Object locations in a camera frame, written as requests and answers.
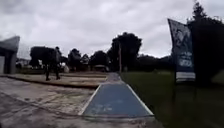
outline building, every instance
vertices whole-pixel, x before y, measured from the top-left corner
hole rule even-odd
[[[0,40],[0,74],[15,73],[20,37]]]

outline sky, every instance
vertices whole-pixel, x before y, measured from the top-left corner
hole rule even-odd
[[[199,0],[209,16],[224,17],[223,0]],[[0,39],[21,37],[19,57],[32,46],[77,48],[91,55],[107,51],[123,32],[142,39],[141,54],[170,54],[167,18],[186,23],[193,0],[0,0]]]

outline vertical banner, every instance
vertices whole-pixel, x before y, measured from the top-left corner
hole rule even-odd
[[[173,42],[172,55],[176,64],[176,82],[194,81],[192,38],[189,28],[168,19]]]

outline pole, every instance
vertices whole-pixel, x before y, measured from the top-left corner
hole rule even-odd
[[[122,63],[121,63],[121,43],[119,42],[119,72],[122,72]]]

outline sign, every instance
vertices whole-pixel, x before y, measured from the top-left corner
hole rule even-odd
[[[189,28],[177,21],[168,19],[173,42],[172,55],[176,64],[176,81],[194,81],[192,38]]]

